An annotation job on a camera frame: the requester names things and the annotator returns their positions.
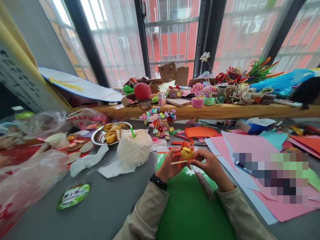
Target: wooden stick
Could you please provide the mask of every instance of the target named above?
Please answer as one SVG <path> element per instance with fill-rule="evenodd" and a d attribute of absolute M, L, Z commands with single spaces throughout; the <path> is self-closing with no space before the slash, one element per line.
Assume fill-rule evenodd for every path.
<path fill-rule="evenodd" d="M 204 158 L 196 158 L 195 160 L 202 161 L 203 159 Z M 171 163 L 171 165 L 179 164 L 179 163 L 185 163 L 185 162 L 188 162 L 188 160 L 184 160 L 184 161 L 181 161 L 181 162 L 173 162 L 173 163 Z"/>

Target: plastic bag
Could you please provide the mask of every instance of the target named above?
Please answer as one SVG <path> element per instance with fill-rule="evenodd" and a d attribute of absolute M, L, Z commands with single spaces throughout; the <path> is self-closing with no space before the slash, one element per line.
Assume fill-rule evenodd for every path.
<path fill-rule="evenodd" d="M 15 121 L 28 136 L 47 138 L 53 134 L 66 132 L 71 127 L 66 112 L 46 111 L 21 121 Z"/>
<path fill-rule="evenodd" d="M 102 125 L 111 122 L 109 117 L 90 108 L 81 108 L 80 110 L 69 114 L 67 119 L 81 130 L 97 129 Z"/>
<path fill-rule="evenodd" d="M 67 159 L 65 153 L 50 150 L 0 169 L 0 238 L 66 175 Z"/>
<path fill-rule="evenodd" d="M 292 72 L 282 74 L 274 78 L 268 78 L 258 83 L 250 85 L 250 88 L 256 88 L 256 92 L 261 92 L 265 87 L 272 87 L 273 94 L 280 94 L 286 88 L 302 83 L 315 75 L 314 71 L 307 69 L 294 69 Z"/>

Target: red balloon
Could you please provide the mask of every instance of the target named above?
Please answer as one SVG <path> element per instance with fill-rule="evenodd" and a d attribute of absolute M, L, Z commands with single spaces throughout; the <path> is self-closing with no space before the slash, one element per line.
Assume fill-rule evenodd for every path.
<path fill-rule="evenodd" d="M 138 83 L 134 87 L 134 95 L 139 99 L 148 99 L 151 95 L 151 89 L 146 83 Z"/>

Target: pink flower pot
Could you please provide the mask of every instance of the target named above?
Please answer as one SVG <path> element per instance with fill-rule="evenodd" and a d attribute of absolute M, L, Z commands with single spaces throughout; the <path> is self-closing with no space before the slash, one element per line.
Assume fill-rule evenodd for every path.
<path fill-rule="evenodd" d="M 203 98 L 192 98 L 191 105 L 195 108 L 201 108 L 203 106 Z"/>

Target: blue plastic bag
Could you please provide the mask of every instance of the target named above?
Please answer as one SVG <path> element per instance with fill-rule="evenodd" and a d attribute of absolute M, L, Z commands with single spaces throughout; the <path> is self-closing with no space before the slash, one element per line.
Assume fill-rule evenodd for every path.
<path fill-rule="evenodd" d="M 273 94 L 279 94 L 282 90 L 290 88 L 293 85 L 302 83 L 315 75 L 313 71 L 307 69 L 295 69 L 287 74 L 282 74 L 274 78 L 268 78 L 258 83 L 250 85 L 250 88 L 256 88 L 256 92 L 261 92 L 265 87 L 272 87 Z"/>

